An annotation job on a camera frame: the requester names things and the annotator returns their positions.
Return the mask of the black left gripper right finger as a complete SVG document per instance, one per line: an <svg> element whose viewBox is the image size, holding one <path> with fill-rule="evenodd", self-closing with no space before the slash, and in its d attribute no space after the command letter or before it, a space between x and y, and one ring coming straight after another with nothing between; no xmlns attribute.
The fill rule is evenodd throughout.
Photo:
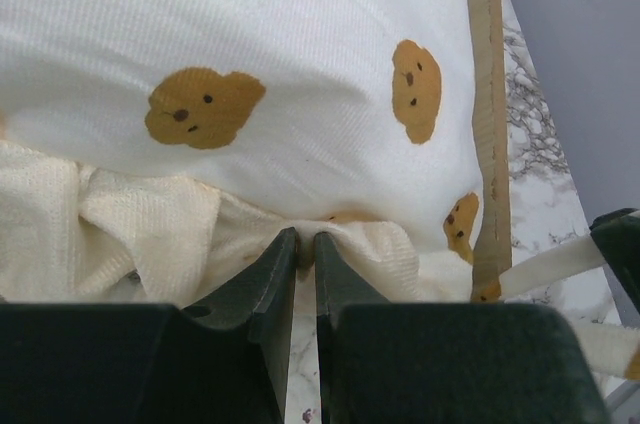
<svg viewBox="0 0 640 424"><path fill-rule="evenodd" d="M568 322L531 304L392 303L314 239L326 423L606 423Z"/></svg>

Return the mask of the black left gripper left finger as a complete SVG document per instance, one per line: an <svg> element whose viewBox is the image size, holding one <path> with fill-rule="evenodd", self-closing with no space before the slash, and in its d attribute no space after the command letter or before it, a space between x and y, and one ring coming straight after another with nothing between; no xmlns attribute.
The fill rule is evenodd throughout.
<svg viewBox="0 0 640 424"><path fill-rule="evenodd" d="M298 235L198 302L5 304L5 423L280 423Z"/></svg>

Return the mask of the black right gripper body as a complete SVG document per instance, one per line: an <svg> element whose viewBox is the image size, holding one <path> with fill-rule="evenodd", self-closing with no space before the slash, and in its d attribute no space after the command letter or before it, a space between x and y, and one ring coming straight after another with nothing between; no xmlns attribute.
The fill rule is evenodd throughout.
<svg viewBox="0 0 640 424"><path fill-rule="evenodd" d="M605 276L625 326L639 326L639 210L623 208L597 217L591 238L605 260Z"/></svg>

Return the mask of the wooden pet bed frame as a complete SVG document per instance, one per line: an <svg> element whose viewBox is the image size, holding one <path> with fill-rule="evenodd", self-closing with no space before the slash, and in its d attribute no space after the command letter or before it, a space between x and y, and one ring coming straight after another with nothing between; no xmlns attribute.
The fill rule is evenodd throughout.
<svg viewBox="0 0 640 424"><path fill-rule="evenodd" d="M473 130L484 211L474 250L476 301L512 265L502 0L468 0L476 93Z"/></svg>

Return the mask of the large bear print cushion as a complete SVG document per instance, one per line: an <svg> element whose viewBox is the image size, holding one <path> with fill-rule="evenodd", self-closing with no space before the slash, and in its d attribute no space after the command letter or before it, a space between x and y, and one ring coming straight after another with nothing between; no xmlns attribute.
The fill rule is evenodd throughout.
<svg viewBox="0 0 640 424"><path fill-rule="evenodd" d="M467 0L1 0L1 296L185 307L289 226L393 301L600 266L473 291L474 100Z"/></svg>

